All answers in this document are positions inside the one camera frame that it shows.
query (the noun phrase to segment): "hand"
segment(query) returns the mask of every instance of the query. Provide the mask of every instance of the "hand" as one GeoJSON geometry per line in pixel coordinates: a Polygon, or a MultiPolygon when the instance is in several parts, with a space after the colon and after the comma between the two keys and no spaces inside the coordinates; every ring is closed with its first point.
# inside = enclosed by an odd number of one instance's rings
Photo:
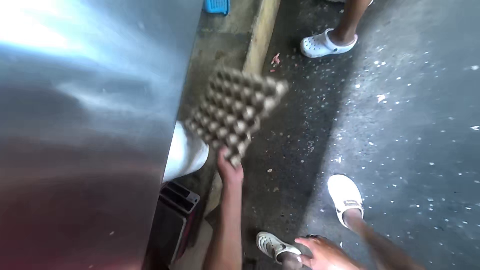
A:
{"type": "Polygon", "coordinates": [[[225,154],[228,151],[226,146],[223,146],[218,151],[218,173],[222,178],[224,184],[242,184],[243,182],[243,168],[239,164],[236,168],[232,166],[230,161],[225,159],[225,154]]]}
{"type": "Polygon", "coordinates": [[[300,255],[303,265],[313,270],[359,270],[359,264],[350,259],[345,252],[332,241],[321,236],[301,237],[295,242],[310,249],[313,258],[300,255]]]}

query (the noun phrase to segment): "blue plastic crate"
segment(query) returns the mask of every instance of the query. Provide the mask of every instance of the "blue plastic crate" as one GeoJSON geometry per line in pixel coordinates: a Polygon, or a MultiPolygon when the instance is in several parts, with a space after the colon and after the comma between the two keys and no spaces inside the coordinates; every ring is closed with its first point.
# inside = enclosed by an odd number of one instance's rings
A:
{"type": "Polygon", "coordinates": [[[204,0],[204,11],[208,13],[223,13],[230,11],[230,0],[204,0]]]}

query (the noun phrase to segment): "egg tray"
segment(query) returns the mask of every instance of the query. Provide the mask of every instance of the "egg tray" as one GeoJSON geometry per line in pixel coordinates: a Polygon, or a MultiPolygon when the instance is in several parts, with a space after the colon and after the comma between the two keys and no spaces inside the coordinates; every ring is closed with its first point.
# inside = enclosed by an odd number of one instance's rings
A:
{"type": "Polygon", "coordinates": [[[200,105],[185,121],[186,127],[217,149],[226,145],[225,158],[240,164],[251,134],[288,91],[286,81],[263,78],[232,68],[218,68],[208,80],[200,105]]]}

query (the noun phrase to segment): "wet floor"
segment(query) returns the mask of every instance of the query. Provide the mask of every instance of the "wet floor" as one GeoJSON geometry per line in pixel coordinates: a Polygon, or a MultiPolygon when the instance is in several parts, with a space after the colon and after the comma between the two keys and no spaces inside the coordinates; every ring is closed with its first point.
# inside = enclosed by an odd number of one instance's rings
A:
{"type": "Polygon", "coordinates": [[[342,173],[365,220],[428,269],[480,267],[480,2],[375,0],[352,51],[301,56],[301,38],[335,27],[342,8],[281,2],[268,52],[281,63],[264,73],[291,90],[243,163],[245,257],[280,269],[256,249],[258,231],[321,234],[373,269],[326,190],[342,173]]]}

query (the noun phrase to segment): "white shoe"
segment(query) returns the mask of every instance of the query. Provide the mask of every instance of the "white shoe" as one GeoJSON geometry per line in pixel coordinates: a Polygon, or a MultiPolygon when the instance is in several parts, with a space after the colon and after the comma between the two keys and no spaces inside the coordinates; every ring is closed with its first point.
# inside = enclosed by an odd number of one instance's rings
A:
{"type": "Polygon", "coordinates": [[[329,2],[342,2],[342,3],[345,3],[345,0],[327,0],[329,2]]]}
{"type": "Polygon", "coordinates": [[[328,193],[330,193],[335,204],[338,220],[343,226],[347,227],[343,221],[343,213],[348,209],[360,210],[363,218],[360,191],[350,178],[342,174],[334,174],[328,178],[327,187],[328,193]]]}
{"type": "Polygon", "coordinates": [[[278,255],[284,252],[291,252],[300,255],[298,248],[283,242],[275,235],[268,232],[259,232],[257,234],[257,247],[270,258],[273,258],[278,264],[282,264],[277,260],[278,255]]]}
{"type": "Polygon", "coordinates": [[[302,39],[300,42],[300,50],[306,57],[317,58],[329,54],[339,54],[344,53],[353,48],[357,43],[358,36],[355,35],[355,40],[353,43],[347,46],[337,46],[335,45],[330,38],[328,37],[328,32],[332,31],[333,28],[328,28],[325,32],[302,39]]]}

